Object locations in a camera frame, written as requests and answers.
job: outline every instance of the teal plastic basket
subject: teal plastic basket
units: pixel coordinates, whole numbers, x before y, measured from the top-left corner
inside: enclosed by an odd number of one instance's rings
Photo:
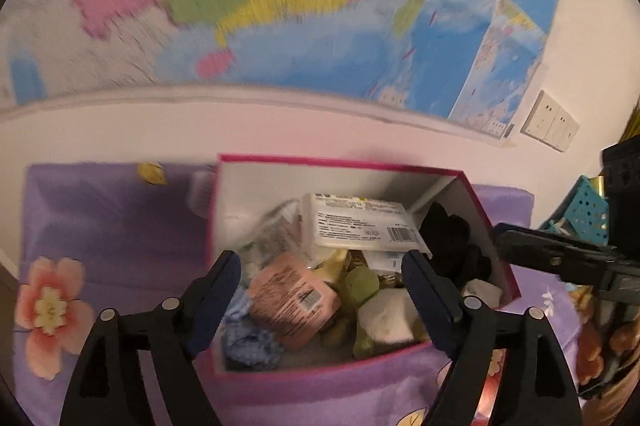
[[[575,186],[575,196],[564,211],[564,219],[571,224],[580,240],[594,244],[607,244],[609,240],[609,204],[585,176]],[[552,231],[558,223],[549,223]]]

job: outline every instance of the wall outlet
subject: wall outlet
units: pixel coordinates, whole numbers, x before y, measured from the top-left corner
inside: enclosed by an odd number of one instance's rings
[[[560,107],[556,119],[554,119],[551,124],[543,141],[555,149],[567,151],[578,129],[580,129],[578,122],[573,119],[567,111]]]
[[[522,126],[522,133],[544,141],[559,110],[560,105],[558,102],[546,92],[540,91],[538,99],[536,99],[529,117],[527,117],[527,121]]]

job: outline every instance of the white wall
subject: white wall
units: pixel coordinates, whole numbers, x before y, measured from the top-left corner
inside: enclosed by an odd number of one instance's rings
[[[566,153],[519,132],[514,146],[497,148],[363,116],[233,102],[129,102],[5,121],[0,259],[16,273],[22,183],[34,162],[200,162],[219,152],[246,152],[435,165],[464,170],[472,182],[529,190],[536,195],[539,224],[578,175],[599,172],[601,149],[618,140],[638,99],[640,4],[560,0],[543,63],[544,88],[581,124]],[[530,93],[524,104],[530,107],[535,96]]]

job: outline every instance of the open box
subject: open box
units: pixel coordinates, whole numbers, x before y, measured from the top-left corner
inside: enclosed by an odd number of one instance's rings
[[[296,157],[223,155],[217,166],[212,196],[210,261],[224,249],[233,250],[255,228],[265,214],[288,199],[306,193],[330,193],[399,202],[413,216],[417,228],[430,204],[437,201],[447,213],[455,213],[470,226],[470,241],[492,261],[491,282],[503,291],[501,305],[520,297],[511,267],[498,259],[491,224],[471,184],[460,171],[430,167],[378,164]],[[395,356],[415,348],[430,348],[428,343],[378,356]],[[217,373],[225,372],[220,345],[214,363]],[[279,370],[354,361],[351,345],[339,351],[327,351],[311,341],[302,350],[287,352]]]

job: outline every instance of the pink flower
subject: pink flower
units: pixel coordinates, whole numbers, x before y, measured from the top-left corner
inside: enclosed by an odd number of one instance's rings
[[[74,299],[84,284],[84,267],[64,258],[58,265],[45,257],[29,269],[29,283],[20,285],[15,324],[28,329],[24,355],[31,372],[52,380],[60,373],[62,350],[80,354],[94,325],[94,310]]]

